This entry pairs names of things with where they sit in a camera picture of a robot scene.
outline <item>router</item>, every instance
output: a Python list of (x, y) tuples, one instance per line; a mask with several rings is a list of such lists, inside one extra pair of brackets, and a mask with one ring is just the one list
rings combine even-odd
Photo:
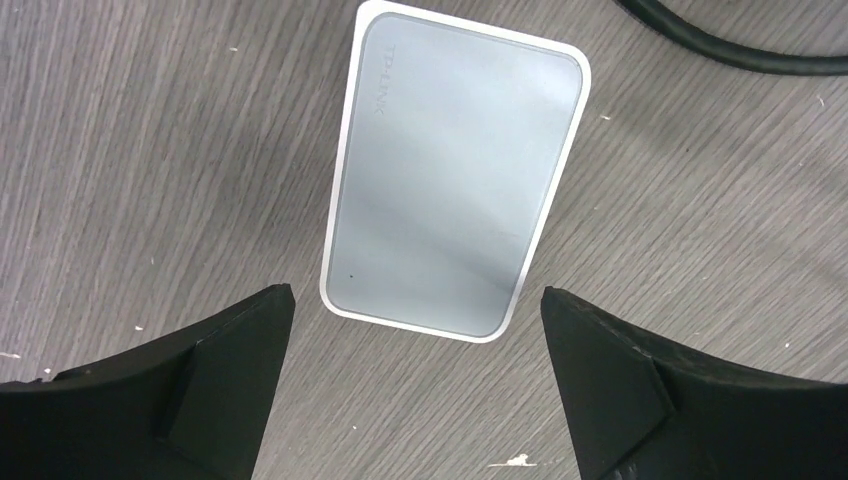
[(573, 46), (363, 3), (321, 268), (327, 308), (474, 343), (500, 336), (589, 87)]

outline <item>wire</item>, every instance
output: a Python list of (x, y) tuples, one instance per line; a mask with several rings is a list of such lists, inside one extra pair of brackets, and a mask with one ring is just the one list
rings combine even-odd
[(848, 56), (785, 55), (728, 42), (683, 20), (659, 0), (615, 0), (642, 23), (672, 42), (707, 58), (772, 75), (848, 75)]

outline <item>black cable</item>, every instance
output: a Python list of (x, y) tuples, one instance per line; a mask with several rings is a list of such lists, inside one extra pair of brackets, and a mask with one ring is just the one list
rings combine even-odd
[(785, 55), (722, 40), (683, 20), (659, 0), (615, 0), (660, 35), (695, 53), (732, 67), (772, 75), (848, 75), (848, 56)]

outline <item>white paint chip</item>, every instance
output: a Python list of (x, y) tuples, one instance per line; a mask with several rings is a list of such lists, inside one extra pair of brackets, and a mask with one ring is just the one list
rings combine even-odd
[(527, 463), (527, 459), (529, 455), (526, 453), (522, 453), (521, 455), (511, 458), (506, 461), (506, 463), (493, 463), (491, 465), (487, 465), (488, 467), (535, 467), (538, 463)]

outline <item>wooden surface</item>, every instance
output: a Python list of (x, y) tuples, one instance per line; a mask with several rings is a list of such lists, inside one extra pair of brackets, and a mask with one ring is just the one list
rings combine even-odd
[[(572, 43), (593, 90), (506, 334), (468, 345), (318, 296), (356, 2), (0, 0), (0, 381), (290, 282), (258, 479), (577, 479), (538, 314), (567, 288), (746, 365), (848, 381), (848, 80), (722, 67), (612, 1), (418, 0)], [(841, 0), (668, 5), (848, 52)], [(525, 453), (535, 467), (487, 467)]]

